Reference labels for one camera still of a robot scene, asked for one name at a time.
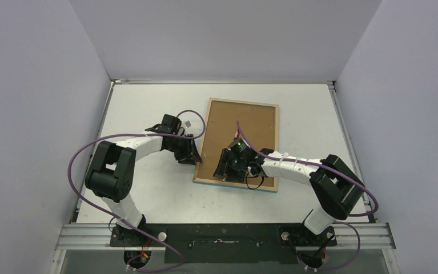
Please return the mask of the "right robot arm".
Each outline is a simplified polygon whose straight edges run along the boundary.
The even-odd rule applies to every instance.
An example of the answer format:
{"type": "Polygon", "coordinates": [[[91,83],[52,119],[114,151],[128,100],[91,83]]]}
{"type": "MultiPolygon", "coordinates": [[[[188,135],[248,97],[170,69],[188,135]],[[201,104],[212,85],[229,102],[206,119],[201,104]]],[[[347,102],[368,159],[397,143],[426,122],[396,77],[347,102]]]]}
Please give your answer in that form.
{"type": "Polygon", "coordinates": [[[299,236],[308,245],[335,221],[346,220],[363,196],[364,184],[336,155],[307,160],[269,148],[259,151],[242,138],[222,149],[215,178],[244,183],[250,177],[281,178],[311,186],[319,205],[303,220],[299,236]]]}

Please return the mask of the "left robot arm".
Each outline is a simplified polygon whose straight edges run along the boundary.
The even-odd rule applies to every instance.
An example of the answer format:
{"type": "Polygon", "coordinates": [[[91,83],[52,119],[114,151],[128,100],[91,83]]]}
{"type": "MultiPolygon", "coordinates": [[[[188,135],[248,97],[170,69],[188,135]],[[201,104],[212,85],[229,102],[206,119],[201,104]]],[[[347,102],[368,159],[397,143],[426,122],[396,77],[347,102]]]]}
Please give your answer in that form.
{"type": "Polygon", "coordinates": [[[180,164],[202,162],[189,125],[179,116],[166,114],[162,121],[141,134],[116,143],[102,140],[97,144],[85,186],[101,198],[116,219],[114,233],[138,246],[148,240],[146,218],[138,210],[130,191],[135,163],[156,152],[169,151],[180,164]]]}

